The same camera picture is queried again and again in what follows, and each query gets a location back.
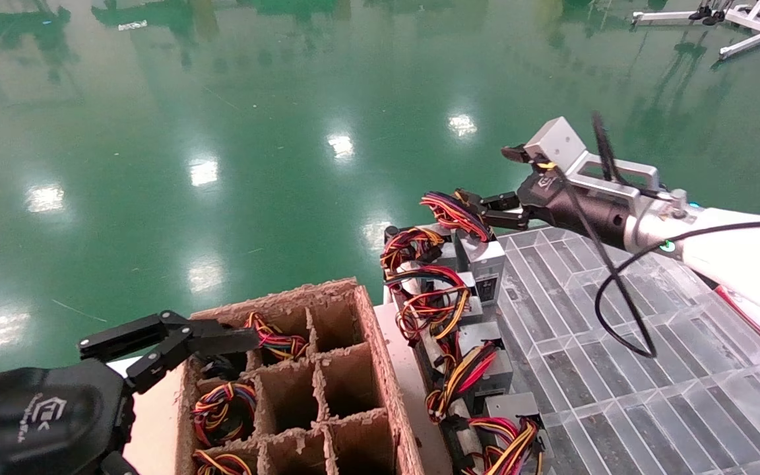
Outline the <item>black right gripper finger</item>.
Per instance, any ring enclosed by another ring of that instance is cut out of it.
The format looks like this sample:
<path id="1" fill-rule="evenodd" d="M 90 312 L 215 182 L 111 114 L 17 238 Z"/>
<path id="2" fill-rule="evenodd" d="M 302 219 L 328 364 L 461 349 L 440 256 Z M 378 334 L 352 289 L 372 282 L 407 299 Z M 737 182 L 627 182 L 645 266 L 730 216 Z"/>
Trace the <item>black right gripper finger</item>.
<path id="1" fill-rule="evenodd" d="M 514 191 L 482 197 L 466 189 L 456 189 L 453 195 L 489 228 L 526 231 L 530 225 L 530 214 L 524 211 Z"/>
<path id="2" fill-rule="evenodd" d="M 543 158 L 536 158 L 531 156 L 524 148 L 524 145 L 518 146 L 504 146 L 503 157 L 511 162 L 528 164 L 531 166 L 543 166 L 546 165 L 546 160 Z"/>

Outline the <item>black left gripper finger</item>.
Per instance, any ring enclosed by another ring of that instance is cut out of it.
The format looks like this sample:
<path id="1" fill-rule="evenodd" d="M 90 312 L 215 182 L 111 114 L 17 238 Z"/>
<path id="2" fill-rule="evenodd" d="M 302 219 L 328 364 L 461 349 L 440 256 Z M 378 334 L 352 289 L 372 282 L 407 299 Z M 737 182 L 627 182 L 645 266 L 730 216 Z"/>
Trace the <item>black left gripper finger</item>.
<path id="1" fill-rule="evenodd" d="M 257 332 L 229 328 L 217 319 L 188 319 L 174 311 L 161 311 L 85 337 L 80 358 L 103 363 L 146 352 L 126 369 L 132 391 L 144 394 L 166 374 L 193 356 L 210 357 L 254 350 Z"/>
<path id="2" fill-rule="evenodd" d="M 121 452 L 110 452 L 100 461 L 100 474 L 138 475 L 136 468 L 125 459 Z"/>

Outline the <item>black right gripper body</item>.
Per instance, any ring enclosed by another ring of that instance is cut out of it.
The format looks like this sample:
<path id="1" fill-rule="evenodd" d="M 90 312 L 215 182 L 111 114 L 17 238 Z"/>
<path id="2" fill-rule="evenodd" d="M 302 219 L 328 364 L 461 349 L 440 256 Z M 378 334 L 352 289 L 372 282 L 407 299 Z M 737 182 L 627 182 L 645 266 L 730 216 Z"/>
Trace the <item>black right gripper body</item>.
<path id="1" fill-rule="evenodd" d="M 530 218 L 542 220 L 553 228 L 567 229 L 586 238 L 591 235 L 583 226 L 579 208 L 568 193 L 572 191 L 602 243 L 625 249 L 625 223 L 629 216 L 626 202 L 618 201 L 584 187 L 564 183 L 555 174 L 530 175 L 517 190 L 520 205 L 530 211 Z"/>

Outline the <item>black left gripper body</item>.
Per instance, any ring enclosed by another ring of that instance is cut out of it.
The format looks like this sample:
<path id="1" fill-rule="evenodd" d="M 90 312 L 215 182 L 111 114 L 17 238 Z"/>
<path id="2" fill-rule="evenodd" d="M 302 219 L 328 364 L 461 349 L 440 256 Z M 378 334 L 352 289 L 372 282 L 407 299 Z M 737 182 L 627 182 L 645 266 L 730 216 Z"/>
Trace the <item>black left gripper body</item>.
<path id="1" fill-rule="evenodd" d="M 135 420 L 126 379 L 94 359 L 0 373 L 0 474 L 100 474 Z"/>

